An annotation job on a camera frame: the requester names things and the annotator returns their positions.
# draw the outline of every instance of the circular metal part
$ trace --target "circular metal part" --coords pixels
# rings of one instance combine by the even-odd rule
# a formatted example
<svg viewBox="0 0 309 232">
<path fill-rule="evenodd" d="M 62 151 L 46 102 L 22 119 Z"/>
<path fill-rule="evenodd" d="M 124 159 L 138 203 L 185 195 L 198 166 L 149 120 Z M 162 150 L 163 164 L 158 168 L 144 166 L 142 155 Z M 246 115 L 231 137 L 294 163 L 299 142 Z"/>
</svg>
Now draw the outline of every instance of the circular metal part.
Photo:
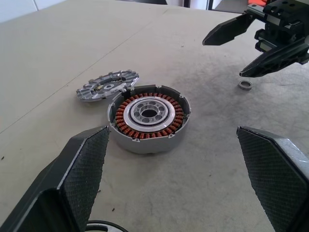
<svg viewBox="0 0 309 232">
<path fill-rule="evenodd" d="M 117 224 L 101 220 L 88 221 L 85 231 L 128 232 Z"/>
<path fill-rule="evenodd" d="M 250 81 L 240 81 L 238 84 L 239 88 L 244 89 L 244 90 L 250 90 L 253 87 L 253 84 Z"/>
<path fill-rule="evenodd" d="M 77 97 L 84 102 L 110 98 L 134 86 L 138 79 L 139 75 L 132 70 L 110 72 L 98 79 L 89 80 L 81 89 L 76 90 Z"/>
<path fill-rule="evenodd" d="M 140 132 L 156 132 L 167 128 L 175 118 L 174 106 L 160 97 L 142 97 L 126 106 L 124 121 Z"/>
<path fill-rule="evenodd" d="M 183 95 L 154 85 L 118 94 L 108 109 L 112 135 L 123 148 L 139 154 L 167 151 L 178 145 L 190 114 Z"/>
</svg>

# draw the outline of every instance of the inner rotor ring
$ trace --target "inner rotor ring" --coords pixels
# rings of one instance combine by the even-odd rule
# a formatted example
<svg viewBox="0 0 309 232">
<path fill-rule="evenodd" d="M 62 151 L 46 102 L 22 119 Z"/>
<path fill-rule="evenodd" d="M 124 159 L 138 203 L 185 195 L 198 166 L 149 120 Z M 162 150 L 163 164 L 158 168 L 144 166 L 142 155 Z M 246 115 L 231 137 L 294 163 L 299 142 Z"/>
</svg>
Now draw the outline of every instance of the inner rotor ring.
<svg viewBox="0 0 309 232">
<path fill-rule="evenodd" d="M 155 132 L 168 127 L 175 118 L 174 106 L 161 97 L 142 97 L 124 110 L 125 123 L 140 132 Z"/>
</svg>

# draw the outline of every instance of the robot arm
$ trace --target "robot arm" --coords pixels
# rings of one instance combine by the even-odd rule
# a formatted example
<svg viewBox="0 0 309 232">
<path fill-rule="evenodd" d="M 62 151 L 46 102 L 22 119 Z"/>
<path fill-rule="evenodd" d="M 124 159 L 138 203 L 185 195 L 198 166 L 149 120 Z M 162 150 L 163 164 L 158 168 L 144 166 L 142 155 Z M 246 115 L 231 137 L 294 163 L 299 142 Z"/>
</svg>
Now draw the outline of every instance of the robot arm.
<svg viewBox="0 0 309 232">
<path fill-rule="evenodd" d="M 263 52 L 239 74 L 260 77 L 277 72 L 295 62 L 309 61 L 309 5 L 296 0 L 267 1 L 265 7 L 250 4 L 242 15 L 216 26 L 203 45 L 222 45 L 247 31 L 258 19 L 265 29 L 255 34 L 255 48 Z"/>
</svg>

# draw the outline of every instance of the table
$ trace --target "table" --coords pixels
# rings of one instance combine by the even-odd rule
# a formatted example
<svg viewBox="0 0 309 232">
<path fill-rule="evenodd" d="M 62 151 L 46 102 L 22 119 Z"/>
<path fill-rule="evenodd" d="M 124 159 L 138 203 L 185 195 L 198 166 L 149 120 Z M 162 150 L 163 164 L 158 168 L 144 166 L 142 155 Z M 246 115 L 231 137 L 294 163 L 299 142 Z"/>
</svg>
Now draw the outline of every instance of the table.
<svg viewBox="0 0 309 232">
<path fill-rule="evenodd" d="M 108 144 L 91 219 L 129 231 L 268 232 L 236 137 L 265 129 L 309 148 L 309 65 L 237 84 L 260 53 L 254 22 L 220 47 L 202 39 L 236 14 L 113 0 L 69 0 L 0 24 L 0 223 L 36 175 L 79 132 L 107 125 L 110 100 L 75 96 L 89 79 L 132 69 L 137 85 L 166 85 L 191 102 L 187 135 L 167 153 Z"/>
</svg>

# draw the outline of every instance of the black cable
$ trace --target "black cable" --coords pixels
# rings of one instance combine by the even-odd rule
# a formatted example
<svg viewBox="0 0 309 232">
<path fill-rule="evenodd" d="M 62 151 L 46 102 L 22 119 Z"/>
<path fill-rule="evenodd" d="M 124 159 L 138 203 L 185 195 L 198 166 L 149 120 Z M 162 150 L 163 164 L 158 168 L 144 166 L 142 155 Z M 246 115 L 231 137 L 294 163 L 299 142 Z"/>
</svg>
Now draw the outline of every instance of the black cable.
<svg viewBox="0 0 309 232">
<path fill-rule="evenodd" d="M 102 221 L 102 220 L 93 220 L 93 221 L 88 221 L 86 225 L 86 230 L 85 231 L 105 231 L 108 232 L 107 226 L 112 226 L 115 227 L 123 232 L 128 232 L 121 226 L 118 226 L 117 224 L 108 222 L 108 221 Z"/>
</svg>

